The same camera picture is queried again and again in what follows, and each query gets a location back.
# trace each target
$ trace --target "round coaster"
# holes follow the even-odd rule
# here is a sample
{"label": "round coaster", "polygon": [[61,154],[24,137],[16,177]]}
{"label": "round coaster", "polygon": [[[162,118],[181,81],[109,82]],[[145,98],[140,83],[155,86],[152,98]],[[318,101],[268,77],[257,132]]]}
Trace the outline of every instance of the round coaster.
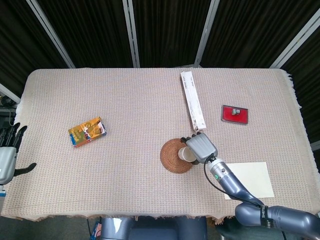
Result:
{"label": "round coaster", "polygon": [[178,152],[181,148],[187,145],[180,142],[180,138],[174,138],[167,141],[160,152],[160,159],[162,165],[175,174],[183,174],[192,168],[192,163],[181,160]]}

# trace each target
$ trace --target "small red box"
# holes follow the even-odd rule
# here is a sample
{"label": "small red box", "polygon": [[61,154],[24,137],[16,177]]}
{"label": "small red box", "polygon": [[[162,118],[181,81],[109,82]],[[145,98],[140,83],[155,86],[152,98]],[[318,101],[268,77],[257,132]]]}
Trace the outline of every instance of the small red box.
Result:
{"label": "small red box", "polygon": [[236,106],[222,106],[221,120],[234,124],[248,124],[248,109]]}

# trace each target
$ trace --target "beige tablecloth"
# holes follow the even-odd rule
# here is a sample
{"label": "beige tablecloth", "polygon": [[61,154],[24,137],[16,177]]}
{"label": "beige tablecloth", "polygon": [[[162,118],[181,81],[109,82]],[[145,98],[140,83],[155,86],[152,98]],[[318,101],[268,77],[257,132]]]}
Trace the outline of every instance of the beige tablecloth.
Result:
{"label": "beige tablecloth", "polygon": [[[288,75],[279,69],[41,69],[28,77],[16,122],[27,125],[2,215],[234,215],[205,179],[160,161],[163,144],[193,133],[180,72],[192,70],[207,129],[227,163],[266,162],[269,205],[320,211],[319,174]],[[221,121],[221,106],[249,109],[248,125]],[[73,148],[68,129],[100,116],[107,135]]]}

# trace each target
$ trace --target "white paper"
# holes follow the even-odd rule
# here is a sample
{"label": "white paper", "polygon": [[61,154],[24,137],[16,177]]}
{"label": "white paper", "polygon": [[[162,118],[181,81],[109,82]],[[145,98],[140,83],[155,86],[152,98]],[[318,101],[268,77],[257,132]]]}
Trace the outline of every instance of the white paper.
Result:
{"label": "white paper", "polygon": [[256,198],[274,198],[266,162],[228,163],[234,175]]}

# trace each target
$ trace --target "white cup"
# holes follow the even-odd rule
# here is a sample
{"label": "white cup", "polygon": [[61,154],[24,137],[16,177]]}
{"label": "white cup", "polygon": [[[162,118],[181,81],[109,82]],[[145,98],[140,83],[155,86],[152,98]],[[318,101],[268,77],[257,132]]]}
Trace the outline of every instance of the white cup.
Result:
{"label": "white cup", "polygon": [[195,155],[192,153],[189,147],[185,146],[181,148],[178,152],[179,158],[181,160],[187,161],[187,162],[194,162],[196,159]]}

